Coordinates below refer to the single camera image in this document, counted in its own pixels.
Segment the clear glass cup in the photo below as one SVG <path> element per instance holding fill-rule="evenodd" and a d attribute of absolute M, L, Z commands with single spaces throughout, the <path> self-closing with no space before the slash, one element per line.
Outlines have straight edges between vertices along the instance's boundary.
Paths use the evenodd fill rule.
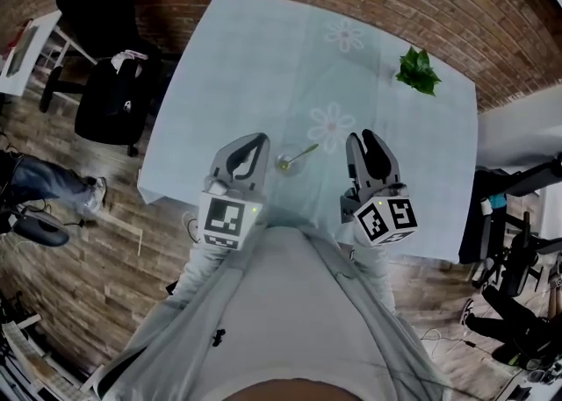
<path fill-rule="evenodd" d="M 298 154 L 301 151 L 297 151 L 296 153 L 289 153 L 288 151 L 280 153 L 274 160 L 274 169 L 282 176 L 287 176 L 287 177 L 291 177 L 291 176 L 296 176 L 300 173 L 303 172 L 305 166 L 306 166 L 306 156 L 302 156 L 299 159 L 297 159 L 289 169 L 287 170 L 282 170 L 280 168 L 277 167 L 277 160 L 279 158 L 283 158 L 283 157 L 293 157 L 294 155 Z"/>

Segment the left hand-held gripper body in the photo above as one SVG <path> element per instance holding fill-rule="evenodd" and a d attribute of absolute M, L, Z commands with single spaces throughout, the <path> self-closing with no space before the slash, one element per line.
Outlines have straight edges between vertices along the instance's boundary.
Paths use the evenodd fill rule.
<path fill-rule="evenodd" d="M 241 250 L 264 222 L 264 172 L 246 182 L 215 170 L 205 179 L 198 207 L 198 239 L 213 247 Z"/>

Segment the person's left forearm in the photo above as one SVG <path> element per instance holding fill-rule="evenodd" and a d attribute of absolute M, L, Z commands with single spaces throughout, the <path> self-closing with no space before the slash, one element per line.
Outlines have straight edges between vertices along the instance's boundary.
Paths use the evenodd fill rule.
<path fill-rule="evenodd" d="M 190 259 L 166 302 L 172 306 L 187 305 L 211 280 L 224 260 L 239 254 L 240 251 L 195 243 L 190 250 Z"/>

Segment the black oval stool seat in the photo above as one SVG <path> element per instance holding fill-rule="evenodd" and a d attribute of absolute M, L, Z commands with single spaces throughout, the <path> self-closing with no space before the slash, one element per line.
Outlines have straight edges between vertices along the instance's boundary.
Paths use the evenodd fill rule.
<path fill-rule="evenodd" d="M 43 211 L 13 212 L 9 223 L 12 232 L 43 246 L 61 247 L 69 241 L 64 225 Z"/>

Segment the person's light grey clothing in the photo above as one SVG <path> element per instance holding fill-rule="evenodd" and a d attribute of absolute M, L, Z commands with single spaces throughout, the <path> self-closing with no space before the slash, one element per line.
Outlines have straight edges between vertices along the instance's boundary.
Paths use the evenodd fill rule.
<path fill-rule="evenodd" d="M 95 386 L 100 401 L 450 401 L 414 329 L 339 245 L 259 232 L 187 304 L 163 299 Z"/>

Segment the small yellow-green spoon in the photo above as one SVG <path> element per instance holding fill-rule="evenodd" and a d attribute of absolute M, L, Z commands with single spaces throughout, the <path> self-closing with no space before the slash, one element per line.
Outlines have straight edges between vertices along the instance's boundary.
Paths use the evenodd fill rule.
<path fill-rule="evenodd" d="M 314 151 L 315 149 L 317 149 L 319 146 L 318 143 L 314 143 L 312 144 L 310 147 L 308 147 L 307 149 L 299 152 L 298 154 L 294 155 L 293 157 L 283 157 L 283 158 L 279 158 L 277 160 L 277 167 L 282 169 L 282 170 L 287 170 L 291 167 L 291 165 L 300 157 L 311 153 L 312 151 Z"/>

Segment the pink item on chair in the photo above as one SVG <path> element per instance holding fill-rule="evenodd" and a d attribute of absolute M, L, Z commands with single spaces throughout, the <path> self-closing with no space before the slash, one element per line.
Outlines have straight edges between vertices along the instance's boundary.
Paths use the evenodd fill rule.
<path fill-rule="evenodd" d="M 116 72 L 119 72 L 125 61 L 133 61 L 136 65 L 135 76 L 138 77 L 142 71 L 142 64 L 147 60 L 148 56 L 146 54 L 127 49 L 123 52 L 115 54 L 111 58 L 111 64 L 115 68 Z"/>

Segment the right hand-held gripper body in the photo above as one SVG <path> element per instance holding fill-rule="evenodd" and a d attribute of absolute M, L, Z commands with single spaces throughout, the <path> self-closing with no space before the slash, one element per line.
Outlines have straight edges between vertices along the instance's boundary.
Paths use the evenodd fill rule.
<path fill-rule="evenodd" d="M 393 183 L 367 198 L 341 197 L 343 223 L 351 223 L 352 238 L 364 247 L 398 243 L 418 229 L 418 222 L 404 183 Z"/>

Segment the person's right forearm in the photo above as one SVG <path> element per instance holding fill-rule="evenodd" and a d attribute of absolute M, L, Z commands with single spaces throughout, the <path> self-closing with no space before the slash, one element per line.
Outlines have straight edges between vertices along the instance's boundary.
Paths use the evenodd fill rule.
<path fill-rule="evenodd" d="M 353 258 L 358 270 L 370 283 L 379 300 L 389 310 L 396 313 L 396 304 L 389 275 L 389 255 L 384 247 L 365 247 L 353 245 Z"/>

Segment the small green potted plant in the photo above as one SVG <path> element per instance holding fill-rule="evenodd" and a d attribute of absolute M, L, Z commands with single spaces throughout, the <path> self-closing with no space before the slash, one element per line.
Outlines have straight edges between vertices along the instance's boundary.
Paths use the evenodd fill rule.
<path fill-rule="evenodd" d="M 441 82 L 430 66 L 427 51 L 425 49 L 416 50 L 413 47 L 401 55 L 400 68 L 395 78 L 412 89 L 432 97 L 436 95 L 436 85 Z"/>

